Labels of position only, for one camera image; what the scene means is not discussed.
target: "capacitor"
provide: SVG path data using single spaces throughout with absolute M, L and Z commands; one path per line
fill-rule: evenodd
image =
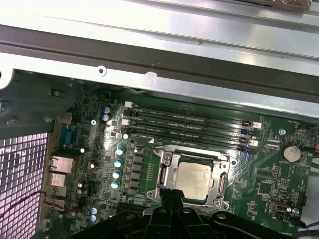
M 111 188 L 117 189 L 117 188 L 119 187 L 119 184 L 120 184 L 120 181 L 119 181 L 119 180 L 114 180 L 114 181 L 111 183 Z
M 97 161 L 94 161 L 94 162 L 91 162 L 91 164 L 90 164 L 90 168 L 98 168 L 100 166 L 100 164 L 99 164 L 99 162 L 97 162 Z
M 107 106 L 103 108 L 103 112 L 104 112 L 105 114 L 108 114 L 110 111 L 111 111 L 110 108 L 107 107 Z
M 113 178 L 118 179 L 121 176 L 120 170 L 115 170 L 112 176 Z
M 114 162 L 114 167 L 120 168 L 122 166 L 123 161 L 121 159 L 117 159 Z
M 91 222 L 95 222 L 95 221 L 96 221 L 96 216 L 91 215 L 91 216 L 89 217 L 89 220 L 90 220 Z
M 98 210 L 97 210 L 96 208 L 91 208 L 91 209 L 90 209 L 90 213 L 91 213 L 92 215 L 95 215 L 95 214 L 98 213 Z
M 78 188 L 82 188 L 86 184 L 87 184 L 86 180 L 82 180 L 82 181 L 78 182 Z
M 107 121 L 109 119 L 109 116 L 108 115 L 102 115 L 102 120 L 103 121 Z
M 80 148 L 80 152 L 81 152 L 81 153 L 88 152 L 89 150 L 90 150 L 89 147 Z
M 281 157 L 290 163 L 295 163 L 301 158 L 301 150 L 294 144 L 286 144 L 281 149 Z
M 116 150 L 116 155 L 121 156 L 124 153 L 124 148 L 123 147 L 118 147 L 118 149 Z

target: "red wire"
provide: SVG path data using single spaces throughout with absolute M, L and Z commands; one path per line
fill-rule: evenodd
M 57 205 L 56 203 L 47 202 L 47 201 L 46 201 L 46 192 L 44 192 L 44 191 L 36 191 L 36 192 L 33 192 L 33 193 L 31 193 L 30 195 L 28 195 L 28 196 L 26 196 L 26 197 L 24 197 L 24 198 L 21 198 L 19 201 L 13 203 L 7 210 L 5 210 L 3 213 L 0 214 L 0 218 L 3 218 L 7 212 L 9 212 L 10 210 L 12 210 L 13 208 L 15 208 L 15 207 L 16 207 L 17 205 L 19 205 L 20 203 L 24 202 L 24 201 L 27 200 L 28 198 L 30 198 L 30 197 L 34 196 L 35 194 L 38 194 L 38 193 L 43 194 L 42 203 L 48 204 L 48 205 L 50 205 L 50 206 L 52 206 L 52 207 L 57 207 L 57 208 L 63 209 L 64 212 L 66 212 L 66 211 L 73 211 L 73 210 L 68 210 L 68 209 L 66 209 L 65 207 L 62 207 L 62 206 L 60 206 L 60 205 Z

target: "mesh vent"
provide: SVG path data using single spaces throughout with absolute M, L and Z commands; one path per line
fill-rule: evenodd
M 47 133 L 0 140 L 0 214 L 41 189 Z M 0 219 L 0 239 L 29 239 L 35 233 L 40 195 Z

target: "silver metal frame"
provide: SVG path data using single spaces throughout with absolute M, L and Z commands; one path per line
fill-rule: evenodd
M 34 4 L 6 9 L 0 24 L 319 76 L 316 2 L 306 13 L 217 0 Z
M 0 71 L 2 71 L 2 69 L 12 68 L 68 77 L 70 79 L 139 88 L 155 92 L 155 94 L 165 94 L 165 96 L 174 95 L 185 100 L 205 100 L 207 102 L 213 102 L 215 105 L 223 103 L 227 107 L 234 106 L 240 110 L 266 110 L 269 114 L 282 113 L 280 116 L 291 117 L 298 120 L 300 120 L 300 118 L 314 122 L 318 122 L 319 120 L 319 107 L 316 103 L 163 78 L 157 76 L 154 72 L 138 74 L 107 69 L 107 73 L 105 74 L 105 72 L 99 72 L 101 66 L 92 67 L 0 53 Z

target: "electrolytic capacitor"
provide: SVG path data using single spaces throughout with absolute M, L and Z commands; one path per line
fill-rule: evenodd
M 99 166 L 100 166 L 100 164 L 97 161 L 91 162 L 91 164 L 90 164 L 90 168 L 92 168 L 92 169 L 98 168 Z
M 89 147 L 80 148 L 80 152 L 81 152 L 81 153 L 86 153 L 86 152 L 88 152 L 89 150 L 90 150 Z
M 112 183 L 111 183 L 111 188 L 113 189 L 117 189 L 120 185 L 120 181 L 119 180 L 114 180 Z
M 124 153 L 124 148 L 123 147 L 118 147 L 118 149 L 116 150 L 116 155 L 121 156 Z
M 103 113 L 105 114 L 108 114 L 110 111 L 111 111 L 110 108 L 107 106 L 103 108 Z
M 95 222 L 95 221 L 96 221 L 96 216 L 91 215 L 91 216 L 89 217 L 89 220 L 90 220 L 91 222 Z
M 103 121 L 107 121 L 109 119 L 109 116 L 108 115 L 102 115 L 102 120 Z
M 86 180 L 82 180 L 82 181 L 78 182 L 78 188 L 82 188 L 86 184 L 87 184 Z
M 120 170 L 115 170 L 112 176 L 113 178 L 118 179 L 121 176 Z
M 98 213 L 98 210 L 97 210 L 96 208 L 91 208 L 91 209 L 90 209 L 90 213 L 91 213 L 92 215 L 95 215 L 95 214 Z
M 121 159 L 117 159 L 114 162 L 114 167 L 120 168 L 122 166 L 122 164 L 123 164 L 123 161 Z

